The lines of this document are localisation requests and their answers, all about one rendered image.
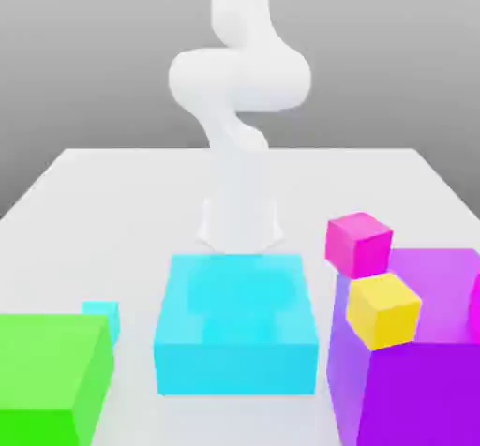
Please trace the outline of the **large cyan box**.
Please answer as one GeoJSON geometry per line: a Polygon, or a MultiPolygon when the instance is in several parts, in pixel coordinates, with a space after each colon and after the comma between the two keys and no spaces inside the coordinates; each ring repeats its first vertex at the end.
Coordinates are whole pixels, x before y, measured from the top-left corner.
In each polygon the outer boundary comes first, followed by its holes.
{"type": "Polygon", "coordinates": [[[153,348],[160,394],[313,394],[319,338],[301,256],[173,255],[153,348]]]}

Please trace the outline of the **small yellow cube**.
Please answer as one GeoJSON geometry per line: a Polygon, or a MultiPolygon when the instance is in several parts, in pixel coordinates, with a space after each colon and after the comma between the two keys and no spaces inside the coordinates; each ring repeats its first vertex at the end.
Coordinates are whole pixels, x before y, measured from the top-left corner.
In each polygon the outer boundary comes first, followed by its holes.
{"type": "Polygon", "coordinates": [[[370,351],[414,340],[422,299],[392,273],[355,279],[346,320],[370,351]]]}

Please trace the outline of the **large green box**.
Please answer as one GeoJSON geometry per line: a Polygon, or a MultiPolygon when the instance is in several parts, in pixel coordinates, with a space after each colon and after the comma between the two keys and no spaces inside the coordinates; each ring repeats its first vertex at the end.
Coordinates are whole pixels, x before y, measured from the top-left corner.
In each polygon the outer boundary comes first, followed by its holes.
{"type": "Polygon", "coordinates": [[[0,314],[0,446],[91,446],[113,370],[104,315],[0,314]]]}

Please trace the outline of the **small magenta cube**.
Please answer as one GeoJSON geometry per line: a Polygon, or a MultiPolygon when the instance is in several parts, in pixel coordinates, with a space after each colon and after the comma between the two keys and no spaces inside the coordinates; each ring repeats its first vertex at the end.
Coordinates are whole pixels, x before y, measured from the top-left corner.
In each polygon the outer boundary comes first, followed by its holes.
{"type": "Polygon", "coordinates": [[[480,342],[480,273],[476,276],[469,301],[468,321],[473,337],[480,342]]]}

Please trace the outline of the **large purple box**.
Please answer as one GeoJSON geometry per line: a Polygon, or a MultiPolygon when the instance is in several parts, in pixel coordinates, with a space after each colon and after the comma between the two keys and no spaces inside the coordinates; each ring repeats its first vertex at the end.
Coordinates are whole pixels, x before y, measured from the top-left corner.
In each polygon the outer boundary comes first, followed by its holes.
{"type": "Polygon", "coordinates": [[[370,351],[337,276],[327,381],[342,446],[480,446],[480,342],[468,321],[473,249],[397,248],[391,272],[423,300],[414,341],[370,351]]]}

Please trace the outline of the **small cyan cube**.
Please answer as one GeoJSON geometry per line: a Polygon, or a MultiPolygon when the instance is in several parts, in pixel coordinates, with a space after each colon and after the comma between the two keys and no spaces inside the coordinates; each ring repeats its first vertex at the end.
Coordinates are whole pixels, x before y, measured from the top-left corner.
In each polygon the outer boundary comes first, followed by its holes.
{"type": "Polygon", "coordinates": [[[120,311],[116,301],[84,301],[82,312],[103,314],[107,317],[112,346],[115,347],[120,335],[120,311]]]}

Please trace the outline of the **small pink cube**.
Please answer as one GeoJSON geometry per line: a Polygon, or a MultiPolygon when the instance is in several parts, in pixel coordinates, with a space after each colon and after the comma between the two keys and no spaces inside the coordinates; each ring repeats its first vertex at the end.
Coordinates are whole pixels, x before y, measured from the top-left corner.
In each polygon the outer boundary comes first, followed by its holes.
{"type": "Polygon", "coordinates": [[[393,230],[367,213],[330,219],[325,258],[350,279],[379,275],[388,268],[392,239],[393,230]]]}

